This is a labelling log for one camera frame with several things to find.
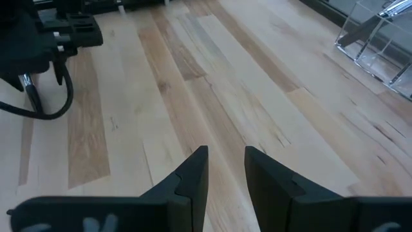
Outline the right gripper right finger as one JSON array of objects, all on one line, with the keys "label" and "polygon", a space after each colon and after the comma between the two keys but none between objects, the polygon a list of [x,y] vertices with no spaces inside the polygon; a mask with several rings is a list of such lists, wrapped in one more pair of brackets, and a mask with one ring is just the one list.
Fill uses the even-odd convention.
[{"label": "right gripper right finger", "polygon": [[247,187],[261,232],[350,232],[344,197],[253,146],[245,148]]}]

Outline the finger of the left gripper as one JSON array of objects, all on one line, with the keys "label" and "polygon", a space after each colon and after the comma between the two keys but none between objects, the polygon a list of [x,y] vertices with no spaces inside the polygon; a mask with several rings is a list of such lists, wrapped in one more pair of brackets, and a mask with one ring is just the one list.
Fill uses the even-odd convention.
[{"label": "finger of the left gripper", "polygon": [[64,57],[61,55],[60,51],[54,53],[53,58],[53,69],[55,72],[56,80],[59,86],[62,85],[63,81],[63,66],[64,66]]},{"label": "finger of the left gripper", "polygon": [[23,74],[24,74],[23,72],[17,72],[17,71],[0,71],[0,79],[7,82],[10,86],[14,87],[16,90],[23,92],[24,87],[19,78],[19,76]]}]

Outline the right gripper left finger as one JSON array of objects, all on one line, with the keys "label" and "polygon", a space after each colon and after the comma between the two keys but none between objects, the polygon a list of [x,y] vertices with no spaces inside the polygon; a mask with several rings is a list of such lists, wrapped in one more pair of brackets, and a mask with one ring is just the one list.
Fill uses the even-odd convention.
[{"label": "right gripper left finger", "polygon": [[209,189],[209,149],[199,146],[173,172],[140,196],[150,232],[203,232]]}]

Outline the black pen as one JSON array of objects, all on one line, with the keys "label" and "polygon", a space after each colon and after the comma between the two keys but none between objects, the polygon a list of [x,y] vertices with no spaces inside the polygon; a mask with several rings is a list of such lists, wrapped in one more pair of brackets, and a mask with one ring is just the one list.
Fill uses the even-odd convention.
[{"label": "black pen", "polygon": [[379,23],[392,23],[397,17],[409,11],[412,11],[412,0],[391,0],[387,6],[384,4],[382,10],[338,39],[337,44],[346,47],[363,37],[368,38]]},{"label": "black pen", "polygon": [[40,96],[32,80],[31,75],[29,73],[25,73],[23,75],[20,75],[19,78],[20,80],[22,80],[24,84],[25,92],[28,96],[28,99],[30,101],[30,104],[32,105],[34,112],[44,113]]},{"label": "black pen", "polygon": [[392,85],[394,84],[401,76],[402,74],[412,65],[412,61],[409,61],[397,74],[390,80],[389,84]]}]

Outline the clear acrylic organizer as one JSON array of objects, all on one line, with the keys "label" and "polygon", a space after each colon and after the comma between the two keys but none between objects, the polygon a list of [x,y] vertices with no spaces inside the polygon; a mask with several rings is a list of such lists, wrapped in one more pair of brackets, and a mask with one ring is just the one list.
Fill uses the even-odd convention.
[{"label": "clear acrylic organizer", "polygon": [[397,17],[392,23],[379,23],[372,34],[343,47],[337,40],[376,14],[391,0],[359,0],[350,11],[338,37],[336,47],[356,65],[381,81],[385,86],[412,101],[412,65],[392,85],[390,80],[412,61],[412,11]]}]

